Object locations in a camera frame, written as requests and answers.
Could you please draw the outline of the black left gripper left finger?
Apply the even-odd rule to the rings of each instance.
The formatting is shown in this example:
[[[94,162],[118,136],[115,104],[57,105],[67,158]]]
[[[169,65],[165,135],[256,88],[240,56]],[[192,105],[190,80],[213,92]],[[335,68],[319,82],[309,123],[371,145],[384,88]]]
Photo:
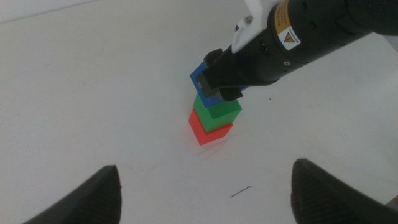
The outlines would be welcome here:
[[[115,165],[93,174],[64,198],[27,223],[118,224],[121,220],[121,183]]]

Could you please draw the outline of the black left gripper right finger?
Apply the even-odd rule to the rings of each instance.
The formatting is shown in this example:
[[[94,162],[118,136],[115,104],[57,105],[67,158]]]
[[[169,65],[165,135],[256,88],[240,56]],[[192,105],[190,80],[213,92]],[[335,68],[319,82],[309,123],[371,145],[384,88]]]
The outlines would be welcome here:
[[[294,162],[291,189],[292,212],[300,224],[397,224],[397,210],[350,187],[308,159]]]

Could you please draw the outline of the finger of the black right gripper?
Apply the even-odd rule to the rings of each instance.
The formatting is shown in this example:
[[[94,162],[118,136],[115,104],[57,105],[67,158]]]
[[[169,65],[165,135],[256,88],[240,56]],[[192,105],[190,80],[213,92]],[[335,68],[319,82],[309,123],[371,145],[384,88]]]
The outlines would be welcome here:
[[[211,51],[203,61],[205,69],[198,75],[198,84],[206,98],[233,101],[243,96],[240,71],[231,49]]]

